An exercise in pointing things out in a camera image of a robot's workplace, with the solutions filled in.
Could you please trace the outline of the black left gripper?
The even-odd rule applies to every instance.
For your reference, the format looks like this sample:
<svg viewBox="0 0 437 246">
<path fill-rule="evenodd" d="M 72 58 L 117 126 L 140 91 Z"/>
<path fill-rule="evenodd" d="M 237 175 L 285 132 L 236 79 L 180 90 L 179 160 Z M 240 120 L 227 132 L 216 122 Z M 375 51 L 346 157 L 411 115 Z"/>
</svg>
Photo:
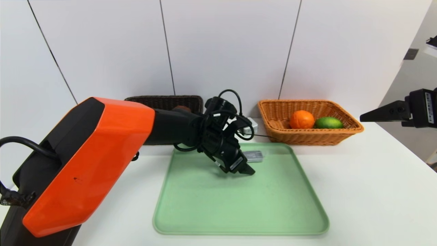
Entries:
<svg viewBox="0 0 437 246">
<path fill-rule="evenodd" d="M 251 168 L 246 162 L 246 158 L 240 148 L 225 144 L 220 150 L 221 169 L 225 173 L 236 173 L 253 175 L 255 170 Z"/>
</svg>

